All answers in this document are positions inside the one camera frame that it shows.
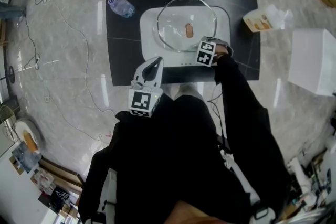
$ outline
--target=person's arm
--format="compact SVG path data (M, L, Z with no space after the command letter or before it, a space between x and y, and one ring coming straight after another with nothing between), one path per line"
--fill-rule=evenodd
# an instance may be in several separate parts
M271 133L267 109L254 96L237 63L220 50L215 80L222 84L232 154L260 199L279 217L289 196L290 176Z

